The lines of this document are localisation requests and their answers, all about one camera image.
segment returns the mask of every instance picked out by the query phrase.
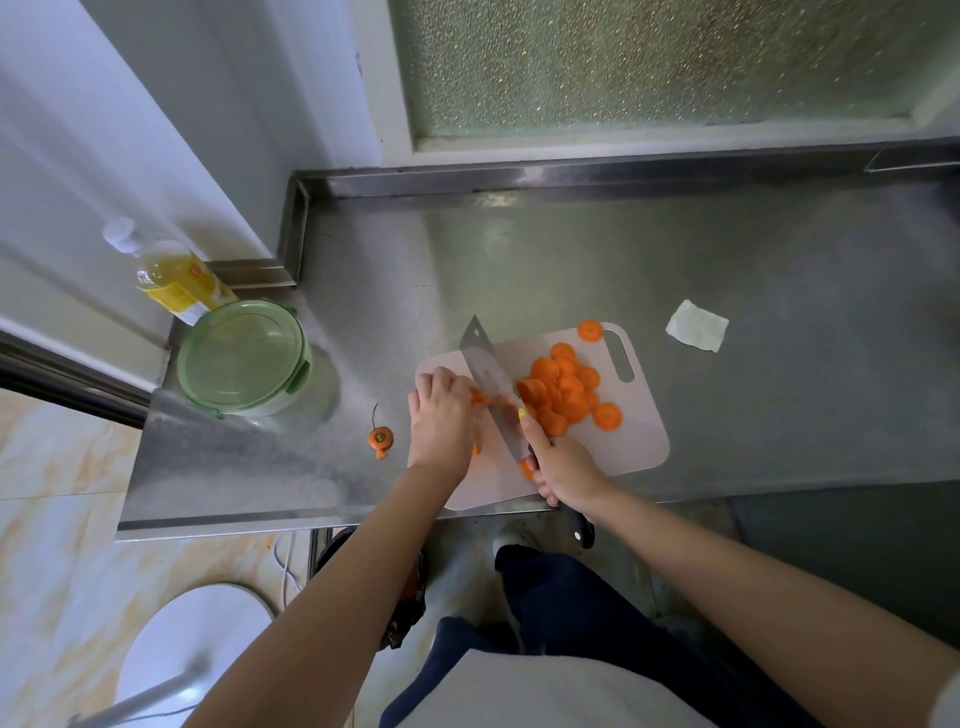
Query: paper towel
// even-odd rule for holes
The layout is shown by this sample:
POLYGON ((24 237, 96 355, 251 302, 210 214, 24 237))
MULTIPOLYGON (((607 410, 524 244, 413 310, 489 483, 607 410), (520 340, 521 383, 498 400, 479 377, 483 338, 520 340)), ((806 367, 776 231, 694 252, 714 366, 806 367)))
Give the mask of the paper towel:
POLYGON ((682 344, 688 344, 705 352, 719 352, 723 335, 730 321, 723 316, 698 308, 684 301, 670 317, 666 332, 682 344))

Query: left hand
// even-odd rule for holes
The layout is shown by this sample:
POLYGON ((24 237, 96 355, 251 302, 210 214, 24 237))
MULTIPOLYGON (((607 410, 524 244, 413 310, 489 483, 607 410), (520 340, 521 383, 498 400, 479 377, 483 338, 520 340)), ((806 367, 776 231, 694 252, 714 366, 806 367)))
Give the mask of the left hand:
POLYGON ((467 476, 476 435, 476 410, 470 406, 472 379, 446 367, 417 375, 410 404, 410 456, 407 467, 439 468, 459 484, 467 476))

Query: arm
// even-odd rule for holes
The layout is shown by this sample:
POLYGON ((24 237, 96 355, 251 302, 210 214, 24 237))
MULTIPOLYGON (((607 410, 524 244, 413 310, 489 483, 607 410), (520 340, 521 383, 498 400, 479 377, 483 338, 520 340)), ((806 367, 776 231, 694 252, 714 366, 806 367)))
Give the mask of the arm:
POLYGON ((407 470, 187 720, 342 728, 420 547, 467 474, 471 382, 440 368, 410 395, 407 470))
POLYGON ((522 421, 534 479, 612 531, 827 726, 926 726, 960 653, 859 596, 613 486, 522 421))

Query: white shirt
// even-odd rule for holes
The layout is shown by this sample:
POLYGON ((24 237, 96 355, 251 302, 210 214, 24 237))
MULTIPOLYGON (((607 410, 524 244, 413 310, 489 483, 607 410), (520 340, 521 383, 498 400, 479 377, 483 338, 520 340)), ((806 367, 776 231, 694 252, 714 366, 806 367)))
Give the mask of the white shirt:
MULTIPOLYGON (((714 724, 660 683, 579 657, 524 657, 471 650, 400 724, 535 728, 710 728, 714 724)), ((960 673, 941 693, 929 728, 960 725, 960 673)))

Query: carrot slice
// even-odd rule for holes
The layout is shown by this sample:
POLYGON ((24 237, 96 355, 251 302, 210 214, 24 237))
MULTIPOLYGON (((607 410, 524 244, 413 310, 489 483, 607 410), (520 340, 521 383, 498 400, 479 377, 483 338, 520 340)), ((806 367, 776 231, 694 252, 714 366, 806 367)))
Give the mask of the carrot slice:
POLYGON ((530 367, 530 374, 543 382, 555 382, 557 381, 557 377, 560 376, 560 365, 553 359, 541 356, 533 363, 533 366, 530 367))
POLYGON ((623 414, 613 402, 605 401, 593 410, 593 421, 600 429, 617 429, 623 422, 623 414))
POLYGON ((603 327, 600 322, 587 319, 577 327, 577 333, 584 341, 600 341, 603 338, 603 327))
POLYGON ((526 458, 520 460, 520 472, 523 473, 523 477, 527 480, 534 479, 534 472, 530 470, 530 464, 527 462, 526 458))
POLYGON ((516 383, 516 392, 520 398, 532 407, 539 407, 547 396, 546 384, 528 376, 516 383))
POLYGON ((566 417, 553 411, 544 411, 540 418, 540 426, 548 437, 560 437, 566 432, 566 417))
POLYGON ((600 374, 593 367, 581 367, 577 372, 577 378, 588 389, 596 389, 600 386, 600 374))
POLYGON ((560 367, 560 376, 577 376, 580 365, 569 356, 558 356, 554 361, 560 367))
POLYGON ((546 396, 550 398, 550 401, 545 401, 544 404, 553 404, 557 400, 562 400, 564 398, 564 393, 557 389, 556 384, 547 384, 546 396))
POLYGON ((563 415, 571 425, 581 422, 589 413, 590 406, 584 392, 571 392, 564 399, 563 415))
POLYGON ((550 347, 550 356, 554 359, 556 359, 558 356, 572 356, 574 359, 577 358, 577 354, 573 350, 573 347, 571 347, 565 341, 562 341, 559 344, 554 344, 552 347, 550 347))
POLYGON ((557 389, 561 392, 583 392, 586 387, 576 376, 561 376, 557 379, 557 389))

